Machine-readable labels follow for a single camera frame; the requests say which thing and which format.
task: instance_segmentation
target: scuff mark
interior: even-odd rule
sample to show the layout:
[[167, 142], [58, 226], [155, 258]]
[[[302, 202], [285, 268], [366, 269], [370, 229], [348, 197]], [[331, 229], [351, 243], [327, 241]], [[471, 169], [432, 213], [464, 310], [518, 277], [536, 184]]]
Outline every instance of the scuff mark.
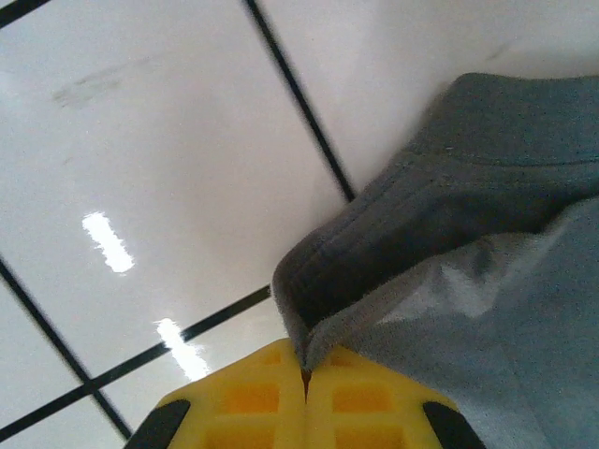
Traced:
[[504, 42], [502, 45], [500, 45], [499, 47], [497, 47], [497, 50], [495, 50], [492, 54], [490, 54], [487, 57], [487, 59], [485, 59], [485, 62], [489, 63], [489, 62], [494, 61], [495, 59], [499, 58], [506, 51], [509, 51], [509, 49], [510, 49], [511, 46], [512, 46], [511, 42]]
[[85, 108], [92, 100], [121, 88], [126, 72], [141, 69], [153, 59], [155, 57], [148, 56], [131, 63], [99, 70], [54, 92], [52, 101], [61, 108]]

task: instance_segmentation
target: gray sweatshirt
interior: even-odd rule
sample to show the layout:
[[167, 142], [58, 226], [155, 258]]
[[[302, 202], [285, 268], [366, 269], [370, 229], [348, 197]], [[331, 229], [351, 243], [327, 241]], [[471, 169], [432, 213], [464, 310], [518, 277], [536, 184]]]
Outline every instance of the gray sweatshirt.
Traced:
[[342, 344], [489, 449], [599, 448], [599, 77], [460, 77], [272, 289], [305, 369]]

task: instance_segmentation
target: yellow plastic object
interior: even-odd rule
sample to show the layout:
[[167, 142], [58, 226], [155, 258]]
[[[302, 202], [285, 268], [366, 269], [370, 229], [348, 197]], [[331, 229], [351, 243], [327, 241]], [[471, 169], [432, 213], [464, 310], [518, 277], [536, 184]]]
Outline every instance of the yellow plastic object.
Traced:
[[[425, 413], [430, 403], [442, 409], [436, 418]], [[431, 420], [449, 429], [440, 434]], [[479, 443], [456, 405], [422, 384], [341, 347], [304, 383], [290, 340], [278, 340], [163, 398], [125, 449], [484, 448]]]
[[422, 405], [448, 398], [338, 347], [312, 374], [306, 401], [310, 449], [443, 449]]
[[304, 385], [289, 340], [278, 340], [174, 391], [191, 402], [168, 449], [300, 449]]

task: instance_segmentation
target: white tile floor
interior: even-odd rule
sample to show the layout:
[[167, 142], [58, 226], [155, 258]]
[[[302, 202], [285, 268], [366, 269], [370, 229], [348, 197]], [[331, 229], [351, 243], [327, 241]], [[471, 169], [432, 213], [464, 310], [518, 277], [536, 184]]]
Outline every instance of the white tile floor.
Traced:
[[[260, 4], [358, 190], [460, 73], [599, 72], [597, 2]], [[0, 134], [0, 254], [92, 378], [267, 284], [343, 206], [243, 1], [51, 0], [0, 30]], [[0, 303], [0, 448], [123, 444], [89, 397], [3, 433], [80, 379]], [[186, 369], [284, 334], [267, 300], [102, 392], [136, 427]]]

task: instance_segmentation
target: floor tile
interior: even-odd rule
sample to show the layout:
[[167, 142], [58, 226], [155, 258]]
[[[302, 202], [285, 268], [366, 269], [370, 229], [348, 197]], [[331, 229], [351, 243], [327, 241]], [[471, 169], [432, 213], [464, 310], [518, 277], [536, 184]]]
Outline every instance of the floor tile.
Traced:
[[139, 427], [158, 400], [171, 391], [286, 337], [272, 299], [186, 344], [178, 340], [177, 325], [172, 322], [163, 322], [162, 333], [165, 342], [173, 346], [171, 354], [163, 355], [104, 389], [133, 428]]
[[4, 427], [79, 383], [1, 281], [0, 310], [0, 427]]
[[0, 36], [0, 133], [0, 249], [93, 375], [343, 204], [240, 2], [52, 0]]
[[117, 449], [124, 440], [89, 398], [2, 442], [2, 449]]
[[585, 0], [263, 0], [358, 189], [458, 75], [599, 71], [599, 4]]

